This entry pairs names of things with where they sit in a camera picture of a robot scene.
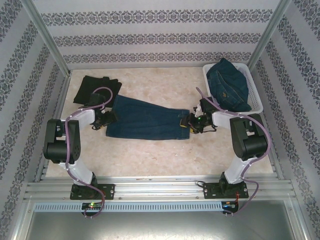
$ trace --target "wall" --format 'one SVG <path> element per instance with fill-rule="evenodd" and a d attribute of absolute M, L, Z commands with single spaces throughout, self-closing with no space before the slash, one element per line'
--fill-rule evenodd
<path fill-rule="evenodd" d="M 320 1 L 293 0 L 252 72 L 281 169 L 320 239 Z"/>
<path fill-rule="evenodd" d="M 70 69 L 246 63 L 279 0 L 34 0 Z"/>
<path fill-rule="evenodd" d="M 34 180 L 64 76 L 19 0 L 0 0 L 0 240 Z"/>

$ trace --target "jeans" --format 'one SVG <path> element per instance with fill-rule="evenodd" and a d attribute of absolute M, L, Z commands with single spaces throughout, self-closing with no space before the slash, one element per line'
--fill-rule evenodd
<path fill-rule="evenodd" d="M 117 95 L 112 110 L 117 121 L 107 126 L 106 136 L 122 139 L 186 140 L 190 128 L 180 121 L 189 110 L 172 109 Z"/>
<path fill-rule="evenodd" d="M 222 58 L 210 68 L 206 77 L 212 96 L 220 107 L 232 112 L 248 112 L 248 85 L 246 77 L 235 66 Z"/>

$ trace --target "black garment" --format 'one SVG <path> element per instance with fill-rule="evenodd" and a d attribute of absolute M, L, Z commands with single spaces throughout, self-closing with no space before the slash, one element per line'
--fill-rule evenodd
<path fill-rule="evenodd" d="M 118 82 L 118 79 L 111 79 L 107 76 L 103 78 L 96 78 L 92 76 L 85 76 L 82 80 L 81 86 L 73 99 L 73 103 L 75 104 L 87 104 L 90 99 L 90 95 L 100 87 L 110 88 L 113 94 L 112 100 L 106 105 L 107 108 L 112 108 L 114 105 L 115 98 L 120 91 L 122 86 L 121 82 Z M 101 94 L 105 96 L 105 99 L 108 100 L 110 98 L 110 92 L 107 89 L 100 89 L 96 92 L 97 94 Z"/>

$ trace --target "white basket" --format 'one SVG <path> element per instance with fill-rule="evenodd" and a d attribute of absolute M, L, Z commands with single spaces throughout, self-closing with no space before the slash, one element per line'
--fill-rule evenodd
<path fill-rule="evenodd" d="M 249 115 L 249 114 L 259 114 L 264 110 L 264 107 L 262 106 L 262 102 L 260 100 L 255 82 L 251 76 L 251 73 L 249 71 L 249 68 L 244 63 L 233 63 L 237 70 L 239 70 L 246 78 L 246 83 L 248 85 L 249 89 L 249 96 L 248 96 L 248 104 L 251 106 L 251 111 L 241 112 L 242 114 Z M 210 68 L 215 65 L 213 64 L 207 64 L 203 66 L 203 74 L 205 79 L 205 85 L 206 90 L 208 92 L 208 95 L 211 96 L 209 85 L 208 85 L 208 79 L 207 79 L 207 72 L 210 70 Z"/>

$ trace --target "metal bracket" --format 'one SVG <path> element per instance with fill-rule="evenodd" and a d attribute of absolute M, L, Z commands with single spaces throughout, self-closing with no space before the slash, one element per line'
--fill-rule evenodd
<path fill-rule="evenodd" d="M 98 184 L 97 188 L 104 193 L 105 200 L 113 200 L 115 196 L 114 184 Z M 88 188 L 87 186 L 79 186 L 73 184 L 70 193 L 71 200 L 101 200 L 102 196 L 99 192 Z"/>
<path fill-rule="evenodd" d="M 247 199 L 249 197 L 248 188 L 245 182 L 229 184 L 226 188 L 222 187 L 221 182 L 203 183 L 204 199 Z"/>

